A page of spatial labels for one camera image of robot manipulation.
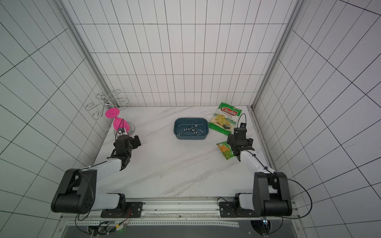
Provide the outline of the dark teal plastic storage box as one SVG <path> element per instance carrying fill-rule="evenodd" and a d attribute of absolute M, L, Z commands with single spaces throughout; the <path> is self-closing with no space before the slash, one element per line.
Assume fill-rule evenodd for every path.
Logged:
<path fill-rule="evenodd" d="M 208 121 L 204 118 L 178 118 L 173 131 L 179 140 L 204 140 L 209 133 Z"/>

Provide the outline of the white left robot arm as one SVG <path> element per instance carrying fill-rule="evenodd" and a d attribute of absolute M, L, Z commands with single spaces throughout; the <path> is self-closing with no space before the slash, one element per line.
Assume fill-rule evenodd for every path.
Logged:
<path fill-rule="evenodd" d="M 118 136 L 114 150 L 106 161 L 82 169 L 68 169 L 51 202 L 55 213 L 87 214 L 91 211 L 105 211 L 106 215 L 125 215 L 128 207 L 125 195 L 121 193 L 98 193 L 97 183 L 106 177 L 124 170 L 130 163 L 132 151 L 141 146 L 136 135 Z"/>

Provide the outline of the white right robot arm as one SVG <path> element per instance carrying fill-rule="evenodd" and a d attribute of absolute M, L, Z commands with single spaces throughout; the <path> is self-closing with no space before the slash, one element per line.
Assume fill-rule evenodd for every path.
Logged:
<path fill-rule="evenodd" d="M 246 137 L 246 124 L 241 123 L 228 135 L 227 144 L 233 155 L 243 163 L 254 176 L 251 193 L 237 193 L 234 197 L 234 209 L 239 215 L 254 217 L 283 217 L 292 215 L 292 203 L 288 178 L 277 173 L 262 162 L 253 148 L 253 139 Z"/>

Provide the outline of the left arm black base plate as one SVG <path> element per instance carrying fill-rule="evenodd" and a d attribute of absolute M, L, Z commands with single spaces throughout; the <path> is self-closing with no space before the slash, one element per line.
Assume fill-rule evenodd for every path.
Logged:
<path fill-rule="evenodd" d="M 118 205 L 115 209 L 102 210 L 101 218 L 140 218 L 142 213 L 143 202 L 126 202 Z"/>

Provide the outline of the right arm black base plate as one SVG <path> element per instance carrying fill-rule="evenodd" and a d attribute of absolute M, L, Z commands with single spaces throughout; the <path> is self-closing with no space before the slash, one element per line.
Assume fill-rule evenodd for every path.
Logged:
<path fill-rule="evenodd" d="M 217 204 L 221 218 L 256 218 L 254 211 L 243 209 L 233 202 L 219 201 Z"/>

